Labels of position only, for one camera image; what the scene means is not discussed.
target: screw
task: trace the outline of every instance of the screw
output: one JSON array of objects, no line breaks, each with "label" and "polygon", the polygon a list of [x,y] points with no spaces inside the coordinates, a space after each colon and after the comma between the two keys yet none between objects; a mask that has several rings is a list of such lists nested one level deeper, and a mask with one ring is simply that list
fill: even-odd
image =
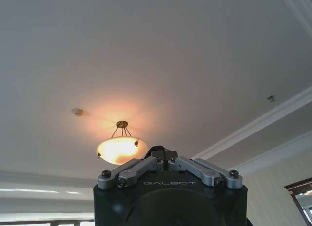
[{"label": "screw", "polygon": [[72,113],[73,113],[75,116],[78,116],[78,117],[84,115],[83,109],[79,109],[79,108],[73,108],[73,109],[72,109]]},{"label": "screw", "polygon": [[275,102],[275,95],[270,95],[270,96],[267,98],[267,100],[268,100],[269,102]]},{"label": "screw", "polygon": [[218,186],[218,187],[223,186],[224,185],[224,181],[222,179],[217,179],[215,181],[215,185]]},{"label": "screw", "polygon": [[123,188],[127,184],[127,181],[124,178],[118,178],[116,185],[119,188]]},{"label": "screw", "polygon": [[170,158],[170,161],[173,162],[173,163],[175,163],[175,162],[176,162],[176,157],[171,157],[171,158]]},{"label": "screw", "polygon": [[109,170],[104,170],[104,171],[102,172],[102,176],[104,176],[104,177],[106,177],[106,178],[111,177],[111,171],[109,171]]},{"label": "screw", "polygon": [[230,177],[234,179],[239,177],[239,172],[236,170],[230,170],[229,174],[230,174]]}]

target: wall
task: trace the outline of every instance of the wall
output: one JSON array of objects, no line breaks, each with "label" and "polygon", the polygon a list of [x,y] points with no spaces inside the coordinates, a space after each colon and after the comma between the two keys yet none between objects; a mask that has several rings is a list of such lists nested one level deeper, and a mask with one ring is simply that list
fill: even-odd
[{"label": "wall", "polygon": [[306,226],[284,186],[312,177],[312,150],[244,176],[254,226]]}]

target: silver bracket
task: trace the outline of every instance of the silver bracket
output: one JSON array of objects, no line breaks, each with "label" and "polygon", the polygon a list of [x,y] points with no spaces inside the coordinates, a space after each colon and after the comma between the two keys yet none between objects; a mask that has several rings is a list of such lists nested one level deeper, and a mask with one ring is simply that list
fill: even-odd
[{"label": "silver bracket", "polygon": [[118,175],[122,171],[132,168],[134,165],[138,164],[139,162],[141,162],[139,159],[132,159],[128,161],[127,163],[112,170],[109,177],[104,177],[103,175],[98,176],[98,187],[100,189],[110,189],[110,188],[115,187]]},{"label": "silver bracket", "polygon": [[185,157],[178,157],[175,160],[168,161],[168,166],[170,170],[189,171],[208,186],[216,187],[223,184],[222,177],[217,171],[207,169]]},{"label": "silver bracket", "polygon": [[155,157],[148,157],[134,167],[122,171],[117,179],[119,188],[133,186],[137,183],[138,178],[147,171],[162,170],[163,160],[157,160]]},{"label": "silver bracket", "polygon": [[205,168],[219,172],[223,179],[225,179],[227,187],[233,189],[240,189],[243,187],[243,178],[241,177],[241,175],[237,174],[237,176],[232,176],[231,171],[226,171],[225,169],[222,169],[203,159],[195,159],[194,162],[200,164],[201,166],[204,166]]},{"label": "silver bracket", "polygon": [[[111,171],[109,177],[100,175],[98,177],[98,187],[100,189],[110,189],[116,185],[120,188],[133,186],[137,180],[147,171],[163,170],[164,161],[156,157],[148,157],[143,161],[132,159],[120,167]],[[203,159],[190,160],[185,157],[173,157],[168,161],[169,170],[188,171],[197,176],[207,186],[217,187],[226,185],[231,189],[243,187],[243,178],[237,171],[230,172],[209,163]]]}]

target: ceiling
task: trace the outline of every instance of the ceiling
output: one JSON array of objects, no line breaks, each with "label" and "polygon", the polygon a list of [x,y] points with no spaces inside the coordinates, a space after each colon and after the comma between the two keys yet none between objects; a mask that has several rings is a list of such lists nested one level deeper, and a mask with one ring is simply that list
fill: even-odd
[{"label": "ceiling", "polygon": [[0,20],[6,173],[95,180],[119,120],[192,157],[312,85],[283,0],[0,0]]},{"label": "ceiling", "polygon": [[225,169],[233,168],[272,150],[287,141],[312,131],[312,103],[270,124],[259,132],[231,146],[208,161]]}]

